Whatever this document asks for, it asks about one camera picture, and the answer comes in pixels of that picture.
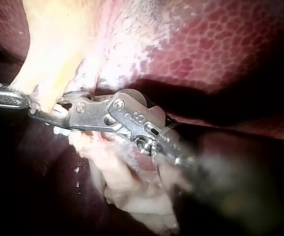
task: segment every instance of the metal jaw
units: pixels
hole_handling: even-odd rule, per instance
[[[66,117],[59,118],[38,110],[29,116],[70,130],[117,133],[135,143],[146,155],[151,155],[152,145],[161,130],[174,122],[160,107],[149,107],[146,97],[134,89],[95,99],[88,92],[69,92],[57,103],[63,107],[70,105]]]

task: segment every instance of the instrument screw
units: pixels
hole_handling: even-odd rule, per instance
[[[114,108],[120,112],[124,108],[124,101],[122,99],[117,99],[114,102]]]
[[[77,112],[78,112],[78,113],[83,113],[83,112],[85,112],[85,109],[86,109],[86,105],[85,105],[84,102],[79,102],[79,103],[77,104]]]

